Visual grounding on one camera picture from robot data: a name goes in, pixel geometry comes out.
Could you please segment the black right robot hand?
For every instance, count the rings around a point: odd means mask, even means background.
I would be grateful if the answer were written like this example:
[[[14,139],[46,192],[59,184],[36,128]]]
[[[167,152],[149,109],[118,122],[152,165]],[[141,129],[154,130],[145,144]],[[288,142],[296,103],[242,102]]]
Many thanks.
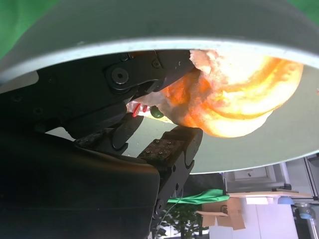
[[[127,111],[190,72],[188,50],[119,53],[56,64],[0,96],[3,239],[145,239],[178,194],[201,144],[177,126],[124,156],[143,121]]]

